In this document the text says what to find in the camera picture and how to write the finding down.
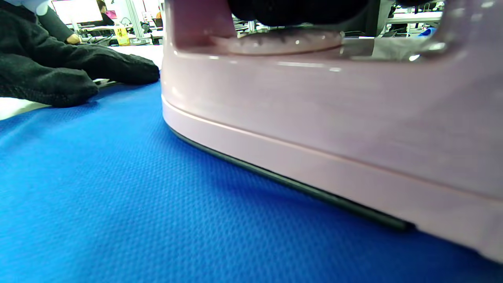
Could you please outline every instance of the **black sweater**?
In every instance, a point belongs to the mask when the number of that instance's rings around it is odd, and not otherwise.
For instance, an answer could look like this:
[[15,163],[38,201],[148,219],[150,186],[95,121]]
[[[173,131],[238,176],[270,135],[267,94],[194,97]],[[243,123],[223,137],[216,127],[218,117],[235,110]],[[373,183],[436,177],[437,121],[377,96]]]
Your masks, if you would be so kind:
[[68,37],[73,34],[73,32],[59,19],[59,16],[51,8],[47,9],[47,13],[45,15],[38,16],[38,21],[49,33],[49,35],[54,36],[59,41],[66,42]]
[[0,97],[70,107],[98,93],[93,79],[127,84],[159,80],[150,60],[99,45],[68,45],[49,36],[23,7],[0,0]]

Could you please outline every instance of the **person in background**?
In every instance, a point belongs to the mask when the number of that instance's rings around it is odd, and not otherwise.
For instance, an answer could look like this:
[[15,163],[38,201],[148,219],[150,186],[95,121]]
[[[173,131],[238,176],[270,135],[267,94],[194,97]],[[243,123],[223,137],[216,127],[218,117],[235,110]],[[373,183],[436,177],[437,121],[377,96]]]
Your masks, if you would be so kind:
[[115,26],[114,20],[110,19],[107,13],[107,5],[103,0],[97,0],[98,8],[100,8],[100,13],[103,21],[99,24],[100,26]]
[[64,24],[56,12],[48,8],[47,13],[38,17],[38,23],[49,33],[61,42],[68,44],[79,44],[80,38],[66,24]]

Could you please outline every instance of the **yellow label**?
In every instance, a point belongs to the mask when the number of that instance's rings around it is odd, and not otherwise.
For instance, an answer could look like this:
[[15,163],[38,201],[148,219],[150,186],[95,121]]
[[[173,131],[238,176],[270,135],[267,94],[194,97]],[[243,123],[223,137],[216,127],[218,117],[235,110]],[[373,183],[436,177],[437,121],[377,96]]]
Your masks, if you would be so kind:
[[115,36],[117,36],[117,41],[120,46],[131,45],[129,42],[129,36],[127,34],[125,27],[116,27],[114,28]]

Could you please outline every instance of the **hand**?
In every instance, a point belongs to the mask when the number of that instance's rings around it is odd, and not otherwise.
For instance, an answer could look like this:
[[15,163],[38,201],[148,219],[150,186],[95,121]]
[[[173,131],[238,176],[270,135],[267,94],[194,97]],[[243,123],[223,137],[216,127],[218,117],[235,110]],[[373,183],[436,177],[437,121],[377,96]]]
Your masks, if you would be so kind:
[[72,35],[70,35],[70,37],[68,37],[68,38],[66,39],[66,42],[67,42],[68,44],[72,44],[72,45],[79,44],[79,43],[80,43],[80,38],[79,38],[79,36],[78,36],[78,35],[76,35],[76,34],[72,34]]

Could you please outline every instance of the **blue textured fabric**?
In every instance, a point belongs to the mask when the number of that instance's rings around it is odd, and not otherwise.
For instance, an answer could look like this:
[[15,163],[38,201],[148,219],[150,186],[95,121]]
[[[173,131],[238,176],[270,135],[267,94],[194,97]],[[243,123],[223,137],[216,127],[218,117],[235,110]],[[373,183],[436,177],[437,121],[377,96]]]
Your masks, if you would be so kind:
[[502,282],[177,139],[159,84],[0,121],[0,282]]

